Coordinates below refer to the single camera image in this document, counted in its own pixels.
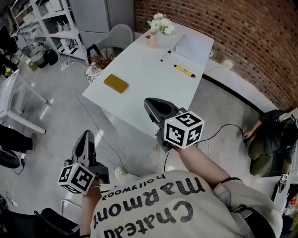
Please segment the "white flowers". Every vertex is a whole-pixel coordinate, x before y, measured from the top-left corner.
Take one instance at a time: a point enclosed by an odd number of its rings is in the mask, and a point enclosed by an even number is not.
[[[173,33],[175,27],[166,15],[158,13],[155,14],[153,18],[154,20],[148,21],[153,34],[161,32],[165,35],[171,35]]]
[[[158,14],[155,14],[155,15],[153,16],[153,18],[154,18],[154,19],[164,18],[164,15],[161,14],[161,13],[158,13]]]
[[[174,29],[175,29],[174,25],[173,24],[169,24],[169,26],[164,29],[164,33],[166,35],[171,35],[172,32],[174,31]]]

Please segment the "potted plant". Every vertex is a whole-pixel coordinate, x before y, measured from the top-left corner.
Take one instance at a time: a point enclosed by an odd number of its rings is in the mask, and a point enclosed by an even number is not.
[[[152,21],[148,21],[151,26],[151,35],[149,39],[149,47],[156,48],[156,34],[161,32],[165,35],[171,35],[175,29],[173,22],[166,15],[157,13],[153,16]]]
[[[112,51],[106,49],[103,54],[90,56],[91,64],[86,70],[86,77],[91,84],[93,80],[113,61],[115,58]]]

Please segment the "yellow phone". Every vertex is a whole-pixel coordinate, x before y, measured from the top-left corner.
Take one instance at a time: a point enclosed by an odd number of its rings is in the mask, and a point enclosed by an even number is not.
[[[119,93],[123,93],[129,86],[129,84],[117,76],[110,74],[105,80],[104,83],[109,87],[113,88]]]

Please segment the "yellow highlighter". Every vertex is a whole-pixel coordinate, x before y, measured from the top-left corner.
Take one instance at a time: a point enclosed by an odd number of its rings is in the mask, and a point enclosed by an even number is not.
[[[175,67],[176,69],[179,69],[180,71],[182,71],[183,73],[187,74],[188,76],[190,76],[190,77],[192,77],[192,78],[195,78],[195,77],[196,77],[195,74],[193,74],[192,72],[187,71],[186,69],[183,69],[183,68],[182,68],[181,66],[179,66],[179,65],[174,65],[174,67]]]

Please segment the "white t-shirt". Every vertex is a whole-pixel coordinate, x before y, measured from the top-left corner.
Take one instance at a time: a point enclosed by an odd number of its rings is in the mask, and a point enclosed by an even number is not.
[[[217,197],[223,191],[229,195],[224,202]],[[103,196],[94,211],[91,238],[243,237],[227,208],[240,204],[269,207],[268,220],[279,237],[281,216],[267,196],[240,180],[212,190],[193,173],[170,171],[116,187]]]

